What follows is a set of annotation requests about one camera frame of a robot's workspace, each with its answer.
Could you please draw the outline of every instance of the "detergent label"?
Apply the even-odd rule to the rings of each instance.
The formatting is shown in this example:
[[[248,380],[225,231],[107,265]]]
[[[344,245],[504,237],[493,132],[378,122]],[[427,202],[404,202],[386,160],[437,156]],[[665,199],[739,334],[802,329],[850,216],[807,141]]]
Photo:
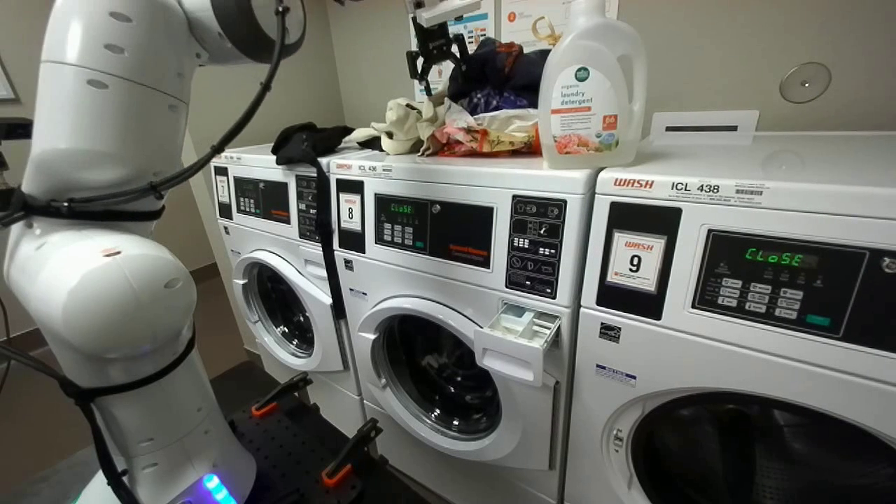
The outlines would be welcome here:
[[[589,66],[560,73],[551,97],[551,131],[557,152],[611,152],[619,147],[619,102],[610,81]]]

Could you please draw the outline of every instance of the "number 7 label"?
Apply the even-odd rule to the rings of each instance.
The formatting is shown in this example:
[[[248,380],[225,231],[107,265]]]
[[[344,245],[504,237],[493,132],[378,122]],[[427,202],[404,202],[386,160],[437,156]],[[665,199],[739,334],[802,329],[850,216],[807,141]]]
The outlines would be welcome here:
[[[665,248],[665,236],[614,230],[607,282],[655,293]]]

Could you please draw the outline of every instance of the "control panel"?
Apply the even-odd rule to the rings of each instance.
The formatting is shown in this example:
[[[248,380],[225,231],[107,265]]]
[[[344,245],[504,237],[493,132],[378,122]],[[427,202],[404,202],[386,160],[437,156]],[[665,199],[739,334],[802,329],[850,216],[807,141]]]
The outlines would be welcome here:
[[[514,196],[507,247],[508,289],[556,299],[566,201]]]
[[[317,234],[317,177],[296,175],[296,208],[298,209],[298,237],[315,243],[321,242]]]
[[[289,184],[274,180],[233,177],[237,213],[290,224]]]
[[[869,250],[710,230],[694,308],[839,338]]]
[[[376,244],[490,269],[495,209],[376,195]]]

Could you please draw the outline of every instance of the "blue led light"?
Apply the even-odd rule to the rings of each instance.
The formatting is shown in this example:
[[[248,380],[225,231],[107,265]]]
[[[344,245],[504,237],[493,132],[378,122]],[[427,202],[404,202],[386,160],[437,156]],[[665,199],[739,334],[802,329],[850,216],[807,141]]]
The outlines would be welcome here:
[[[237,504],[237,501],[230,495],[230,492],[218,478],[218,475],[206,474],[202,478],[202,484],[205,485],[205,488],[219,504]]]

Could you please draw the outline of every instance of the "pile of clothes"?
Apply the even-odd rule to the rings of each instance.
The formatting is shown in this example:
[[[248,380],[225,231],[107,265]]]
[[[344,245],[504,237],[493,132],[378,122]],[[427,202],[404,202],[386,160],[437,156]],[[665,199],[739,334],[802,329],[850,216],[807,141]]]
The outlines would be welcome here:
[[[447,90],[423,103],[392,100],[385,122],[347,140],[389,154],[541,154],[538,91],[549,52],[483,39],[465,67],[454,68]]]

